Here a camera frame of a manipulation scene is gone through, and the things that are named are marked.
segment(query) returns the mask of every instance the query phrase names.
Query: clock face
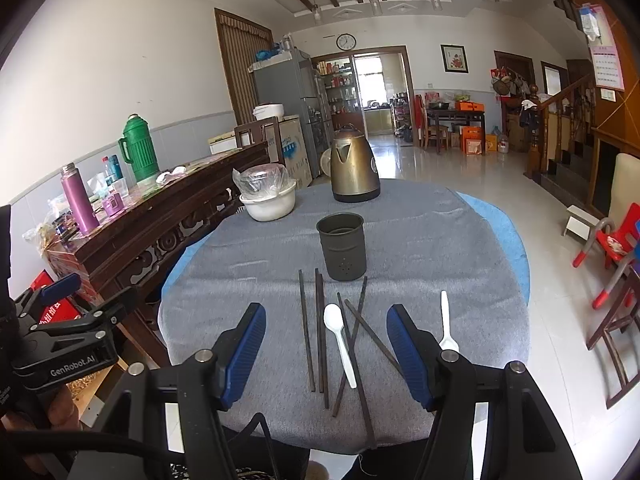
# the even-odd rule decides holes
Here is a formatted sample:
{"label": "clock face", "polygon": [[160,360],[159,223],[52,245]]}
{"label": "clock face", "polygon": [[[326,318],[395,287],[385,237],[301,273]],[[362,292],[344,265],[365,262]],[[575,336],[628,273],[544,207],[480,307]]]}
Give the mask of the clock face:
{"label": "clock face", "polygon": [[351,50],[356,46],[356,39],[351,34],[341,34],[335,44],[340,50]]}

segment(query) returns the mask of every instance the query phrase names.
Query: round table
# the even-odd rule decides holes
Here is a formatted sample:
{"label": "round table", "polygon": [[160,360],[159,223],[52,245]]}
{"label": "round table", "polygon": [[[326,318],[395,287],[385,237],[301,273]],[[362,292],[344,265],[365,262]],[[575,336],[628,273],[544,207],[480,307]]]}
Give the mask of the round table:
{"label": "round table", "polygon": [[[222,423],[238,431],[262,412],[275,440],[354,454],[366,446],[356,390],[345,390],[336,418],[324,409],[322,395],[309,391],[298,281],[302,269],[317,380],[314,269],[324,275],[325,303],[337,303],[340,292],[357,305],[362,286],[362,280],[335,282],[326,273],[316,222],[338,211],[365,220],[368,283],[362,315],[388,348],[385,316],[394,303],[404,304],[416,326],[440,340],[440,291],[446,290],[451,335],[465,357],[500,368],[514,359],[526,362],[529,277],[522,242],[502,212],[442,186],[404,180],[382,180],[379,197],[353,204],[336,202],[330,185],[298,190],[288,216],[262,223],[238,213],[185,253],[165,283],[159,312],[174,364],[210,348],[252,301],[267,312],[266,334],[244,394],[220,413]],[[346,315],[353,326],[353,316]],[[342,365],[330,332],[326,347],[333,404]],[[411,398],[400,374],[362,329],[355,352],[377,443],[427,437],[433,416]]]}

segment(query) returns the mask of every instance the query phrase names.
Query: white tile floor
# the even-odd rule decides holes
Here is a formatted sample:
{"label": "white tile floor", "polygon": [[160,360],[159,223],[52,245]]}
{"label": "white tile floor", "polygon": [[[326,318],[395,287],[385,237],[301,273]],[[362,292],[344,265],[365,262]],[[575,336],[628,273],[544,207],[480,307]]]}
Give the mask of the white tile floor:
{"label": "white tile floor", "polygon": [[[611,272],[604,270],[602,255],[594,250],[578,269],[572,267],[581,242],[570,234],[562,236],[566,208],[523,176],[524,154],[465,156],[456,149],[437,156],[433,150],[400,147],[392,136],[373,138],[372,144],[380,177],[437,182],[490,202],[510,216],[524,242],[531,272],[527,367],[556,414],[584,480],[612,479],[640,438],[640,388],[607,410],[606,397],[619,388],[615,371],[604,343],[591,352],[585,345],[609,306],[591,308]],[[639,340],[635,328],[616,340],[631,376],[640,362],[633,338]],[[177,409],[167,409],[171,447],[182,450]],[[485,433],[486,422],[476,424],[476,478]],[[338,480],[354,457],[313,450],[311,459]]]}

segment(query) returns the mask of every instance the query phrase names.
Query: green thermos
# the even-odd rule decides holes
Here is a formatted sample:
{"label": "green thermos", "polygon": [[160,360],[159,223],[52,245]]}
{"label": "green thermos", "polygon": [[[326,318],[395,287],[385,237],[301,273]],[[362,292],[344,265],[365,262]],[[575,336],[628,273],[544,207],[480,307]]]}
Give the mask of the green thermos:
{"label": "green thermos", "polygon": [[118,140],[120,151],[125,162],[133,168],[136,182],[158,173],[158,159],[146,121],[138,114],[130,115],[122,135],[124,138]]}

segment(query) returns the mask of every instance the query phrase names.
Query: wooden chopstick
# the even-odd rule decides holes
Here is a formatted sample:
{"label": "wooden chopstick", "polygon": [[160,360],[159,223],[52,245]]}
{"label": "wooden chopstick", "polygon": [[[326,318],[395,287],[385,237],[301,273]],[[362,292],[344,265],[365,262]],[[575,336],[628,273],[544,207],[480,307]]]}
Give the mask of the wooden chopstick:
{"label": "wooden chopstick", "polygon": [[364,418],[364,427],[367,431],[367,448],[375,449],[376,436],[373,433],[373,425],[371,423],[371,414],[369,413],[369,405],[367,404],[367,397],[364,394],[364,385],[362,384],[362,378],[360,377],[360,369],[358,368],[358,362],[356,361],[356,352],[353,347],[353,339],[349,334],[349,325],[347,323],[347,317],[344,315],[344,307],[342,306],[342,298],[340,292],[338,292],[338,306],[340,306],[340,314],[342,314],[342,323],[344,325],[344,335],[347,337],[347,348],[349,353],[349,359],[351,359],[351,365],[353,365],[353,375],[356,378],[356,387],[358,389],[358,396],[360,397],[360,407],[362,408],[362,418]]}
{"label": "wooden chopstick", "polygon": [[362,326],[364,327],[364,330],[366,330],[367,333],[371,336],[371,338],[373,339],[373,342],[378,346],[378,348],[380,348],[380,351],[385,355],[387,359],[389,359],[389,362],[394,366],[396,370],[398,370],[398,373],[402,375],[402,368],[398,364],[398,361],[396,361],[396,358],[387,349],[385,344],[382,341],[380,341],[380,338],[376,335],[375,332],[373,332],[373,329],[369,326],[369,324],[366,321],[364,321],[364,318],[360,314],[357,313],[356,309],[354,309],[353,305],[349,302],[349,300],[344,300],[344,304],[347,306],[349,310],[351,310],[351,313],[354,315],[354,317],[362,324]]}
{"label": "wooden chopstick", "polygon": [[318,274],[319,277],[319,290],[320,290],[320,326],[322,335],[322,384],[324,385],[324,408],[329,409],[329,379],[327,377],[327,365],[326,365],[326,327],[324,326],[324,279],[322,273]]}
{"label": "wooden chopstick", "polygon": [[[364,307],[364,293],[367,288],[367,277],[365,276],[362,280],[362,290],[360,291],[360,301],[358,302],[358,313],[362,313],[362,308]],[[353,336],[351,337],[351,341],[347,342],[349,348],[355,348],[356,338],[358,336],[358,329],[360,328],[360,322],[356,319],[353,324]],[[335,397],[334,402],[334,410],[331,413],[331,416],[338,416],[338,412],[340,411],[340,404],[342,402],[342,396],[344,395],[344,388],[347,385],[347,374],[342,373],[342,378],[340,379],[340,387],[338,387],[338,396]]]}
{"label": "wooden chopstick", "polygon": [[324,383],[322,382],[324,375],[322,374],[322,327],[324,322],[322,320],[322,313],[320,307],[320,293],[318,292],[320,273],[316,269],[316,337],[318,338],[318,390],[320,393],[324,392]]}
{"label": "wooden chopstick", "polygon": [[314,378],[314,363],[311,358],[309,323],[306,317],[305,282],[302,277],[302,269],[298,270],[298,278],[300,279],[300,308],[302,309],[302,330],[305,333],[306,367],[308,368],[309,373],[309,389],[314,392],[316,390],[316,380]]}

